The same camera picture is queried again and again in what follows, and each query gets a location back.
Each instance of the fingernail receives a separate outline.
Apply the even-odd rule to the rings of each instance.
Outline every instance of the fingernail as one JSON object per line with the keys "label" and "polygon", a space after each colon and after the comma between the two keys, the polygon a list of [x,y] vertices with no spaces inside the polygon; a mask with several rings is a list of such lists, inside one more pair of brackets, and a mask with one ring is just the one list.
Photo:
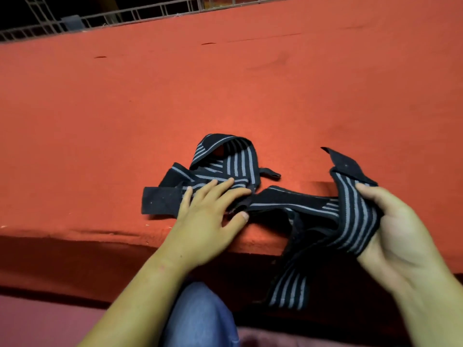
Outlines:
{"label": "fingernail", "polygon": [[249,220],[249,214],[247,214],[246,212],[241,212],[241,215],[243,216],[243,218],[245,219],[245,221],[248,221],[248,220]]}

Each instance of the red table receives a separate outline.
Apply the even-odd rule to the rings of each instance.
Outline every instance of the red table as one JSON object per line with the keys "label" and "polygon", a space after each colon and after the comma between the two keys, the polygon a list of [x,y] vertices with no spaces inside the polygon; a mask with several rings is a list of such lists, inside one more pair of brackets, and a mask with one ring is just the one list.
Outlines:
{"label": "red table", "polygon": [[[112,300],[174,223],[143,187],[215,132],[298,192],[332,190],[320,146],[354,158],[463,273],[462,7],[286,0],[0,46],[0,285]],[[251,225],[230,251],[285,244]]]}

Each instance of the finger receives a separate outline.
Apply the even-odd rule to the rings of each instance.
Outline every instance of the finger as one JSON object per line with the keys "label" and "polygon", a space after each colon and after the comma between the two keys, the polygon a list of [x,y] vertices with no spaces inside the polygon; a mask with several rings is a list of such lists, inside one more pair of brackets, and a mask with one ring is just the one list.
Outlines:
{"label": "finger", "polygon": [[222,228],[227,244],[229,244],[235,236],[245,227],[249,220],[249,214],[246,212],[239,212],[231,221]]}
{"label": "finger", "polygon": [[182,218],[188,212],[190,208],[191,195],[193,195],[193,188],[191,186],[187,187],[187,190],[183,194],[182,202],[180,203],[180,208],[178,210],[177,219]]}
{"label": "finger", "polygon": [[229,178],[228,180],[224,181],[222,184],[218,184],[217,186],[214,186],[212,190],[207,194],[207,196],[204,198],[207,201],[215,201],[217,200],[222,194],[227,191],[230,186],[232,186],[234,183],[233,178]]}
{"label": "finger", "polygon": [[392,214],[401,208],[408,207],[401,199],[382,187],[358,183],[356,188],[364,198],[376,203],[385,214]]}
{"label": "finger", "polygon": [[217,185],[217,180],[214,179],[208,182],[205,186],[201,187],[194,195],[193,201],[191,201],[191,205],[194,206],[198,204],[199,202],[201,202],[205,198],[205,196],[212,190],[212,188],[216,185]]}
{"label": "finger", "polygon": [[238,187],[236,189],[228,190],[224,193],[216,202],[216,206],[221,212],[225,212],[227,207],[237,198],[242,196],[250,195],[251,190],[246,189],[246,187]]}

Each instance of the person's right hand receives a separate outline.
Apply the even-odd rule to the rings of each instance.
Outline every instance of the person's right hand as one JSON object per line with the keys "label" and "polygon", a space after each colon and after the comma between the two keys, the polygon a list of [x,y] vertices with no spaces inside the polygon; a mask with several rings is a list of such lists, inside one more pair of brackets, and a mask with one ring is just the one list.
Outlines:
{"label": "person's right hand", "polygon": [[393,295],[403,294],[450,274],[425,225],[408,205],[382,187],[356,188],[384,212],[379,230],[358,257],[381,286]]}

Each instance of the leg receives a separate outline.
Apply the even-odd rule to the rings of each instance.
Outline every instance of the leg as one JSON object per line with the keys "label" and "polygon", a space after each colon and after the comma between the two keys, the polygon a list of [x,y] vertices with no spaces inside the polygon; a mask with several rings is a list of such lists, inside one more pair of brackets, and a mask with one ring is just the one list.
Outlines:
{"label": "leg", "polygon": [[238,347],[233,315],[204,283],[188,285],[164,328],[161,347]]}

